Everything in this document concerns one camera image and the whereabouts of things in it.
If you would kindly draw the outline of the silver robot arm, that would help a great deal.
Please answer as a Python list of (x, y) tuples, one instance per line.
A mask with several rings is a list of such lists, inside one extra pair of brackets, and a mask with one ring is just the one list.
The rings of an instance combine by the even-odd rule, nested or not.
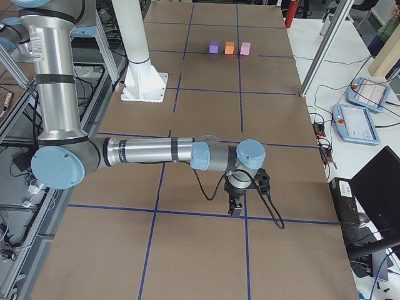
[(87, 1), (17, 1), (19, 20), (27, 28), (40, 101), (42, 132), (31, 158), (34, 176), (51, 189), (70, 189), (90, 174), (118, 164), (185, 163), (195, 172), (217, 171), (217, 186), (229, 195), (228, 213), (241, 214), (240, 202), (256, 190), (271, 199), (263, 169), (264, 146), (253, 139), (236, 146), (212, 135), (116, 139), (98, 136), (98, 124), (83, 126), (76, 91), (71, 38), (78, 24), (97, 12)]

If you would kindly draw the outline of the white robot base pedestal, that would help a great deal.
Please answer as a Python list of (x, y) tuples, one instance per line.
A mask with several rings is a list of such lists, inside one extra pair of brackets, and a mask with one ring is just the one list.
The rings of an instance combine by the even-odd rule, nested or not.
[(128, 61), (123, 101), (161, 103), (168, 74), (152, 65), (139, 1), (112, 2)]

